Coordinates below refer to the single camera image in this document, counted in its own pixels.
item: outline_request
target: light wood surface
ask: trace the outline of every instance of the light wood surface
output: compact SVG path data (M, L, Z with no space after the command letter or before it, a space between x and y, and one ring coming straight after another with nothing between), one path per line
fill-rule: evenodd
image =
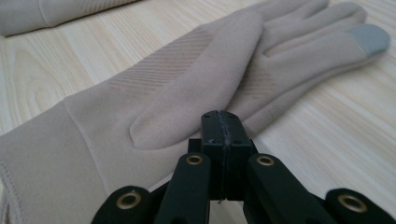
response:
M195 26L256 2L144 0L56 28L0 37L0 134ZM391 35L387 55L316 87L254 141L319 197L329 189L354 189L396 217L396 2L354 2L366 8L369 23ZM212 203L211 223L246 222L239 207Z

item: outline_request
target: beige fabric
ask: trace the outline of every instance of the beige fabric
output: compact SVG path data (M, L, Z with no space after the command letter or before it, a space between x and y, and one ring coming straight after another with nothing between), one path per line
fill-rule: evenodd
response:
M89 223L114 190L171 174L203 113L230 110L252 137L315 84L385 52L361 7L326 4L276 0L199 26L1 136L0 217Z
M17 35L137 0L2 0L0 35Z

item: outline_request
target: metal ring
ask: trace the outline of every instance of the metal ring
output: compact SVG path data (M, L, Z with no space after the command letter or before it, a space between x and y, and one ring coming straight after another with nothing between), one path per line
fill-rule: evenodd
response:
M260 156L257 158L257 162L264 166L272 166L274 165L274 160L267 156Z
M351 204L348 202L348 200L351 200L356 204ZM350 194L342 194L338 196L338 202L340 202L340 204L343 205L345 208L357 213L363 213L367 211L367 205L360 199Z
M186 159L186 161L190 165L199 165L204 161L204 159L200 156L193 155L193 156L189 156Z
M134 197L134 201L132 203L126 203L124 201L125 198L127 197ZM118 199L117 199L117 207L120 209L130 209L133 207L136 207L138 204L140 204L140 201L142 201L142 196L136 191L132 191L129 193L122 194Z

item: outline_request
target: black plastic mount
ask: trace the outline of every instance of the black plastic mount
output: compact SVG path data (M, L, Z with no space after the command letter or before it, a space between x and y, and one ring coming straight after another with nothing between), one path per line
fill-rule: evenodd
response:
M211 111L201 118L202 139L190 139L170 182L149 193L116 190L92 224L208 223L210 200L244 201L247 223L396 224L364 195L334 189L310 194L278 158L257 153L239 118Z

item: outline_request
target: wood grain surface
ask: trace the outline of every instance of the wood grain surface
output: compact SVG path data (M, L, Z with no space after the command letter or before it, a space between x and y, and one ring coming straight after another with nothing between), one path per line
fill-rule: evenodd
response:
M56 28L0 37L0 135L197 25L256 2L143 0ZM319 197L329 189L354 189L396 217L396 1L354 2L368 11L368 23L391 35L389 52L317 86L254 141ZM210 220L246 223L240 203L230 202L212 203Z

